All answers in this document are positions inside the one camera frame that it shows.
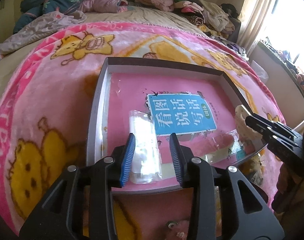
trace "white item in plastic bag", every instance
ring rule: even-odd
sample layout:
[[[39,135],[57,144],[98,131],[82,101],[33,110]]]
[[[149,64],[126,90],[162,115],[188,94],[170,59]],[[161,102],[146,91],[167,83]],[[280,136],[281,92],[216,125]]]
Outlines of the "white item in plastic bag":
[[[135,110],[130,112],[129,120],[130,133],[135,135],[130,181],[144,184],[161,180],[161,155],[154,124],[147,114]]]
[[[254,72],[258,75],[263,84],[268,82],[269,76],[268,73],[254,60],[251,62],[250,67],[254,70]]]
[[[243,138],[247,138],[249,140],[262,139],[262,135],[260,133],[254,131],[246,125],[245,118],[250,115],[250,112],[243,105],[239,105],[235,108],[234,119],[236,130]]]

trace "plastic bag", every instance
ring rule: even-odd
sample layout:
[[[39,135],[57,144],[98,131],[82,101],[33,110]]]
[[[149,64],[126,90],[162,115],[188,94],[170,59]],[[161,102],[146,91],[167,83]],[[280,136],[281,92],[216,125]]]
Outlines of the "plastic bag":
[[[254,72],[258,75],[263,84],[268,82],[269,76],[268,73],[254,60],[251,62],[250,67],[254,70]]]
[[[130,172],[130,181],[144,184],[162,179],[161,156],[154,124],[147,114],[130,111],[130,133],[135,135],[135,153]]]
[[[226,148],[220,148],[220,141],[226,140],[226,137],[230,138],[230,144]],[[230,131],[212,138],[217,144],[217,150],[214,153],[208,153],[205,156],[205,160],[209,164],[214,164],[223,160],[228,160],[231,157],[235,158],[235,161],[243,159],[247,154],[253,152],[254,146],[251,141],[240,141],[240,136],[237,130]]]

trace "pile of clothes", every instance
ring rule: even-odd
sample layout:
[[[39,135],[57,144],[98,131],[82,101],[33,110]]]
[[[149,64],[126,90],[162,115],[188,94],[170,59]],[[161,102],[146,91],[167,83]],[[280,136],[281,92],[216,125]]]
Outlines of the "pile of clothes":
[[[225,38],[221,38],[219,36],[213,36],[212,35],[212,36],[210,36],[210,38],[224,44],[225,46],[227,46],[231,50],[234,50],[236,53],[238,53],[243,58],[244,61],[249,60],[249,58],[246,55],[245,48],[239,46],[238,44],[236,44],[232,41],[228,41]]]
[[[38,17],[50,12],[60,12],[71,15],[74,11],[118,13],[133,8],[127,6],[124,0],[23,0],[20,4],[23,15],[17,21],[13,33],[18,33],[26,25]]]
[[[161,11],[174,12],[190,23],[196,25],[204,33],[228,38],[235,31],[235,25],[229,19],[238,17],[235,7],[231,4],[215,3],[204,0],[135,0],[136,6],[144,5],[158,8]]]

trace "white curtain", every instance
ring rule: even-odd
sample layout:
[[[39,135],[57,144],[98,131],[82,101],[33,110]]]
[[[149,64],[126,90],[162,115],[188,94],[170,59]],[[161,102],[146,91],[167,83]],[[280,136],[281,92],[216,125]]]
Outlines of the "white curtain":
[[[244,0],[239,16],[241,29],[237,43],[250,55],[260,39],[276,0]]]

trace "yellow cartoon bear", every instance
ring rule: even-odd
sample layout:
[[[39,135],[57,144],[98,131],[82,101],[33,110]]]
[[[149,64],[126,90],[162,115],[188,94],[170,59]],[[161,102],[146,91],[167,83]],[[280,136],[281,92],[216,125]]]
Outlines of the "yellow cartoon bear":
[[[190,63],[190,59],[183,52],[166,41],[159,41],[150,45],[150,53],[144,54],[144,58],[155,58],[183,63]]]
[[[220,52],[213,52],[207,50],[207,52],[225,69],[233,70],[238,76],[242,76],[243,74],[247,75],[245,69],[239,67],[235,64],[233,57],[231,55],[225,55]]]
[[[15,209],[24,220],[43,195],[42,167],[44,165],[36,144],[19,139],[8,180]]]
[[[267,118],[269,121],[280,122],[280,118],[278,115],[276,115],[275,117],[272,117],[272,115],[270,113],[265,112],[265,109],[263,107],[262,107],[262,111],[267,115]]]
[[[205,58],[201,58],[201,57],[198,57],[198,56],[192,56],[191,58],[199,66],[211,67],[211,68],[214,68],[214,69],[218,69],[218,67],[216,65],[214,65],[214,63],[210,62],[209,60],[207,60]]]
[[[72,57],[62,61],[61,65],[67,65],[73,60],[80,60],[88,53],[93,54],[112,54],[113,47],[110,42],[114,39],[114,35],[102,35],[95,37],[93,34],[83,32],[85,37],[80,39],[75,35],[71,35],[61,39],[61,45],[57,48],[55,53],[50,57],[51,59],[59,56],[68,55],[72,53]]]
[[[38,122],[38,128],[44,132],[41,149],[34,142],[19,139],[7,177],[15,209],[24,220],[64,168],[71,164],[82,166],[85,160],[82,146],[68,147],[58,130],[49,129],[45,117]]]

